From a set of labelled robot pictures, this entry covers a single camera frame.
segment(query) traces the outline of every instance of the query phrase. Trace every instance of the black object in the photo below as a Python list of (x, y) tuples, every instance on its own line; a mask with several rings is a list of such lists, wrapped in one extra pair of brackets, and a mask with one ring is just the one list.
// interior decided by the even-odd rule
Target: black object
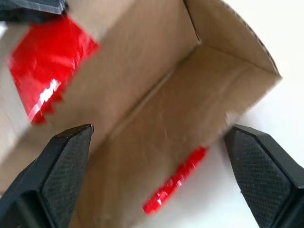
[(46, 22), (63, 15), (66, 0), (0, 0), (0, 21)]
[(261, 228), (304, 228), (304, 169), (268, 134), (235, 125), (225, 136), (234, 175)]
[(0, 199), (1, 228), (67, 228), (82, 186), (93, 127), (54, 136)]

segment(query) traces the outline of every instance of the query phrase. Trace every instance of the open cardboard box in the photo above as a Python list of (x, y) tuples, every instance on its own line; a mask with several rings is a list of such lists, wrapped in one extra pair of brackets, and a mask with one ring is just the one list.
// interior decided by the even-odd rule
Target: open cardboard box
[[(26, 125), (10, 90), (16, 99), (2, 110), (9, 124), (1, 127), (18, 140), (0, 166), (0, 187), (54, 134), (93, 123), (71, 226), (140, 227), (143, 203), (176, 167), (219, 138), (281, 77), (251, 28), (219, 0), (74, 0), (70, 7), (69, 16), (101, 50), (81, 66), (46, 125)], [(24, 31), (9, 29), (2, 42), (17, 42), (17, 33)], [(10, 80), (5, 67), (1, 77)]]

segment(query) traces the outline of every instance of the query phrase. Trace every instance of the shiny red foil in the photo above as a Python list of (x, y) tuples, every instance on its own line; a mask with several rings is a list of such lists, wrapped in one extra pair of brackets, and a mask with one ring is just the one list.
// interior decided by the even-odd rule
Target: shiny red foil
[(71, 82), (80, 64), (98, 45), (68, 16), (34, 25), (8, 59), (8, 66), (29, 120), (45, 122), (52, 102)]
[(193, 173), (200, 162), (205, 158), (207, 149), (199, 147), (195, 149), (186, 161), (180, 165), (175, 174), (160, 187), (144, 204), (143, 211), (152, 214), (158, 211), (169, 197), (184, 183)]

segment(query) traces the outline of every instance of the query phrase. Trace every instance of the red wrapper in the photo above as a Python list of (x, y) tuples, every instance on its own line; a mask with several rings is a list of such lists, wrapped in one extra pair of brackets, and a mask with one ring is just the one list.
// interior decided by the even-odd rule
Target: red wrapper
[(8, 59), (8, 65), (29, 120), (45, 121), (52, 102), (61, 93), (80, 64), (98, 45), (68, 16), (34, 25)]
[(143, 211), (147, 214), (158, 211), (191, 173), (193, 173), (196, 167), (205, 158), (206, 153), (206, 148), (199, 147), (195, 149), (187, 160), (177, 168), (175, 174), (148, 199), (142, 208)]

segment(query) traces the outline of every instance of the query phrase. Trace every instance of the white surface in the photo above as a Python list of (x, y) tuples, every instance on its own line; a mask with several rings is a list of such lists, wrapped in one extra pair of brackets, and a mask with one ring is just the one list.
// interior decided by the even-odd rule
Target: white surface
[[(304, 166), (304, 2), (226, 2), (258, 34), (284, 78), (238, 123), (269, 133)], [(237, 186), (222, 141), (211, 146), (206, 160), (161, 213), (141, 227), (258, 228)]]

